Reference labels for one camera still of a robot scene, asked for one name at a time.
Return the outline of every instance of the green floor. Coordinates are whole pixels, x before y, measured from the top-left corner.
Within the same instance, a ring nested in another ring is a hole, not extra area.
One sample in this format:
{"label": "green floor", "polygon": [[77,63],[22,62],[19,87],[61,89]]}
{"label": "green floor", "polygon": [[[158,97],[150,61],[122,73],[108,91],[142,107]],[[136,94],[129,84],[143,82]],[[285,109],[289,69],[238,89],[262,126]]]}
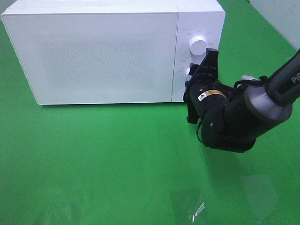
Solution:
{"label": "green floor", "polygon": [[[221,81],[295,54],[246,1],[220,3]],[[180,103],[40,106],[2,23],[0,82],[0,225],[299,224],[300,100],[243,154],[201,145]]]}

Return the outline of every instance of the warning label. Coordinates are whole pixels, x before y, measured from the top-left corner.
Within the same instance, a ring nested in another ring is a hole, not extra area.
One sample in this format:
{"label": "warning label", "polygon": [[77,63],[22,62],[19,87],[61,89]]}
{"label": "warning label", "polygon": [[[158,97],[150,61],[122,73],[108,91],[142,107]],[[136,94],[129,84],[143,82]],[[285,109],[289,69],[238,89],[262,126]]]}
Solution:
{"label": "warning label", "polygon": [[220,92],[218,90],[208,90],[206,92],[203,92],[201,95],[199,95],[198,99],[199,99],[199,101],[202,101],[203,99],[205,99],[209,95],[223,95],[223,96],[225,96],[222,92]]}

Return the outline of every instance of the white wall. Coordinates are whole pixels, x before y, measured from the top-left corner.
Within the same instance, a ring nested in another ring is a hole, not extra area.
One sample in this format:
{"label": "white wall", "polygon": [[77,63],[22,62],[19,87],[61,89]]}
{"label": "white wall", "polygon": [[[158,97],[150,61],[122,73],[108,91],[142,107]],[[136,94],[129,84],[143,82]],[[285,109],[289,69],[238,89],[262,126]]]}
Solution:
{"label": "white wall", "polygon": [[295,48],[300,48],[300,0],[250,0],[251,5]]}
{"label": "white wall", "polygon": [[5,11],[5,9],[12,5],[15,1],[16,0],[0,0],[0,14],[2,14]]}

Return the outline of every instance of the microwave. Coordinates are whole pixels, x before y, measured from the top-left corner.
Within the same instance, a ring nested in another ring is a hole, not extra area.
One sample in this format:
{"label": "microwave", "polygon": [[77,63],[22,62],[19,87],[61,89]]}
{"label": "microwave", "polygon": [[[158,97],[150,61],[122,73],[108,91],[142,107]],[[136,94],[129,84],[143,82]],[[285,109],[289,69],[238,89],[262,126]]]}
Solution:
{"label": "microwave", "polygon": [[216,0],[17,0],[1,15],[40,105],[182,102],[218,49]]}

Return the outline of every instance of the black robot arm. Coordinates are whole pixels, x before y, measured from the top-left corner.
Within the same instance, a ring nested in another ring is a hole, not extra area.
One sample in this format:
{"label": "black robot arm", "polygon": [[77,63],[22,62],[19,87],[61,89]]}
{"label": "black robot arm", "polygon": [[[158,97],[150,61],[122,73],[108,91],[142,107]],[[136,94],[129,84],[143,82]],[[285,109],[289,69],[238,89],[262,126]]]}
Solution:
{"label": "black robot arm", "polygon": [[245,152],[256,138],[286,121],[300,96],[300,50],[272,76],[242,80],[234,88],[218,80],[218,51],[207,49],[200,65],[190,65],[184,101],[188,123],[202,125],[207,147]]}

